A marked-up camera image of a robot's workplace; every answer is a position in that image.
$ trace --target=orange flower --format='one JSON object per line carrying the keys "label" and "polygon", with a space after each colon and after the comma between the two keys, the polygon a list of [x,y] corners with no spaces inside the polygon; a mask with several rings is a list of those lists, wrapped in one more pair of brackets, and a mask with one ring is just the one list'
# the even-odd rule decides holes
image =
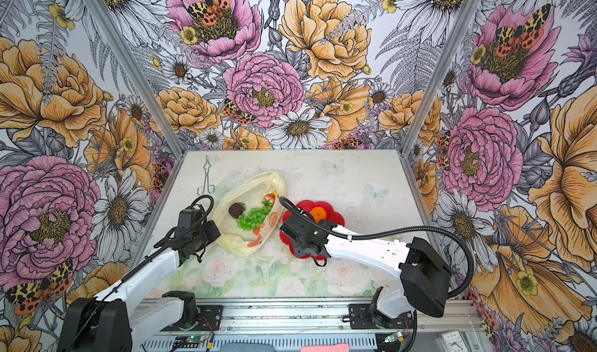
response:
{"label": "orange flower", "polygon": [[551,143],[539,137],[553,156],[553,172],[540,189],[528,191],[537,216],[549,226],[549,241],[562,260],[591,270],[597,260],[597,87],[552,110]]}
{"label": "orange flower", "polygon": [[149,142],[131,121],[125,110],[118,111],[118,118],[110,116],[109,129],[93,131],[84,154],[87,170],[101,175],[113,174],[116,181],[127,168],[137,171],[137,181],[144,188],[151,188],[153,166],[149,152]]}
{"label": "orange flower", "polygon": [[4,352],[39,352],[41,331],[29,329],[25,325],[15,335],[12,326],[0,326],[0,350]]}
{"label": "orange flower", "polygon": [[352,5],[338,0],[290,0],[284,7],[280,32],[293,45],[292,51],[305,50],[311,59],[309,75],[347,82],[367,64],[371,29],[361,22],[344,35],[330,37],[341,21],[353,15]]}
{"label": "orange flower", "polygon": [[[524,313],[522,329],[536,333],[552,318],[562,318],[563,329],[556,337],[565,341],[574,333],[573,321],[590,318],[591,307],[583,305],[584,297],[567,286],[570,281],[560,263],[548,260],[553,244],[548,232],[540,230],[524,207],[502,205],[498,234],[490,247],[496,253],[498,266],[493,273],[476,272],[471,285],[476,287],[490,309],[500,311],[515,322]],[[529,237],[521,227],[529,229]],[[581,279],[573,276],[576,283]]]}
{"label": "orange flower", "polygon": [[[390,100],[390,110],[382,111],[379,114],[380,129],[392,130],[392,133],[399,132],[403,128],[408,128],[413,122],[413,118],[419,105],[421,104],[421,98],[423,97],[423,90],[416,91],[412,95],[405,93],[400,97],[396,97]],[[439,132],[439,110],[441,102],[439,97],[435,97],[433,100],[433,106],[425,117],[425,122],[419,132],[419,138],[425,144],[425,146],[431,146],[435,136]]]}
{"label": "orange flower", "polygon": [[435,163],[421,160],[414,166],[414,178],[417,180],[419,190],[429,214],[435,209],[437,203],[437,167]]}
{"label": "orange flower", "polygon": [[269,141],[259,132],[248,131],[244,127],[239,127],[238,131],[230,132],[231,139],[224,139],[224,150],[232,149],[272,149]]}
{"label": "orange flower", "polygon": [[91,273],[87,274],[83,284],[66,297],[66,303],[71,304],[78,298],[96,296],[98,292],[107,289],[120,280],[126,271],[127,265],[125,263],[106,263],[103,266],[96,267]]}
{"label": "orange flower", "polygon": [[[162,90],[158,92],[158,101],[176,133],[184,128],[200,134],[221,124],[218,108],[190,89]],[[150,125],[153,131],[161,133],[153,118]]]}
{"label": "orange flower", "polygon": [[358,126],[357,121],[363,123],[367,118],[367,108],[373,108],[373,100],[369,96],[369,85],[356,87],[353,84],[326,80],[315,83],[305,94],[316,103],[313,106],[324,106],[319,117],[330,117],[331,127],[326,128],[328,142],[348,136]]}
{"label": "orange flower", "polygon": [[0,38],[0,128],[18,129],[13,141],[27,138],[35,126],[52,128],[63,135],[66,146],[76,147],[89,132],[106,124],[104,94],[73,55],[58,50],[62,62],[56,81],[44,97],[37,43],[21,40],[19,46]]}

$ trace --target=black mounting plate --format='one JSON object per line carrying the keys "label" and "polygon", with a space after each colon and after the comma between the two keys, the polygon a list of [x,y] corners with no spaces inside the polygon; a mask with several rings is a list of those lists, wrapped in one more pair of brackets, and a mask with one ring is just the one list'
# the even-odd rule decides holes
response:
{"label": "black mounting plate", "polygon": [[162,331],[209,331],[210,328],[205,325],[205,322],[201,319],[201,317],[205,317],[205,319],[207,319],[207,322],[210,323],[211,329],[213,331],[220,330],[223,308],[224,307],[222,305],[197,305],[199,319],[195,323],[195,326],[191,327],[190,329],[181,329],[180,327],[170,325],[163,328]]}
{"label": "black mounting plate", "polygon": [[[369,304],[349,304],[348,312],[350,315],[350,328],[353,330],[378,329],[373,322],[369,312]],[[410,312],[401,314],[399,318],[392,320],[388,329],[413,329],[413,315]]]}

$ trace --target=bunch of grapes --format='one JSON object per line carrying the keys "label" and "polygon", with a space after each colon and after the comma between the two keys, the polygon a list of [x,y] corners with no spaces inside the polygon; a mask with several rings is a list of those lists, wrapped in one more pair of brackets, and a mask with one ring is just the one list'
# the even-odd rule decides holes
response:
{"label": "bunch of grapes", "polygon": [[265,217],[272,210],[272,204],[269,200],[261,202],[263,207],[251,208],[248,215],[240,215],[236,219],[236,224],[243,230],[253,230],[263,224]]}

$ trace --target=yellow plastic bag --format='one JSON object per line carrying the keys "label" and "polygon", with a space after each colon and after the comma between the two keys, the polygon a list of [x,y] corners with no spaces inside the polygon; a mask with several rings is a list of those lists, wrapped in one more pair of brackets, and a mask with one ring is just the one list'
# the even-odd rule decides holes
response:
{"label": "yellow plastic bag", "polygon": [[[251,208],[263,207],[261,202],[268,194],[274,194],[275,201],[263,224],[255,230],[240,229],[236,219],[228,213],[228,208],[241,202],[245,204],[246,214]],[[276,230],[282,218],[284,207],[278,201],[279,195],[286,195],[286,184],[280,173],[273,171],[251,177],[232,189],[220,200],[213,214],[213,220],[221,234],[216,242],[240,256],[248,256],[257,251]]]}

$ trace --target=metal post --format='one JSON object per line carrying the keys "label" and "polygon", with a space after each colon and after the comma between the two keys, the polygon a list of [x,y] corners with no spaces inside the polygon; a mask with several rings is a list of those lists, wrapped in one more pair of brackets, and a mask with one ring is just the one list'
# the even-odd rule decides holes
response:
{"label": "metal post", "polygon": [[172,129],[172,126],[166,119],[164,111],[158,104],[156,95],[153,93],[151,87],[149,87],[149,83],[147,83],[145,80],[143,71],[141,71],[141,68],[137,64],[137,60],[132,55],[131,50],[128,48],[128,44],[125,41],[122,33],[116,27],[118,22],[113,17],[112,12],[108,9],[108,6],[104,0],[83,1],[93,16],[93,22],[107,37],[108,44],[112,50],[114,50],[119,62],[123,65],[124,69],[131,78],[132,83],[135,85],[139,95],[141,96],[141,99],[149,107],[149,111],[153,115],[153,119],[160,127],[164,138],[172,149],[175,159],[178,161],[183,155],[183,146],[178,140],[178,137]]}
{"label": "metal post", "polygon": [[435,65],[435,68],[431,74],[431,78],[429,79],[429,83],[427,84],[427,87],[423,93],[421,105],[419,105],[419,109],[414,115],[413,122],[410,125],[410,128],[408,128],[407,136],[402,142],[402,146],[400,147],[401,154],[408,153],[408,150],[410,150],[410,148],[413,146],[414,140],[419,135],[419,131],[421,130],[421,127],[423,127],[425,117],[433,105],[433,100],[437,95],[437,90],[439,89],[444,76],[450,68],[452,57],[456,53],[456,50],[462,41],[462,35],[465,34],[470,22],[474,20],[474,13],[477,11],[480,3],[481,0],[463,0],[462,6],[460,7],[460,11],[456,18],[456,22],[454,22],[454,28],[446,37],[446,42],[444,44],[444,48],[442,49],[442,53],[439,56],[439,60]]}

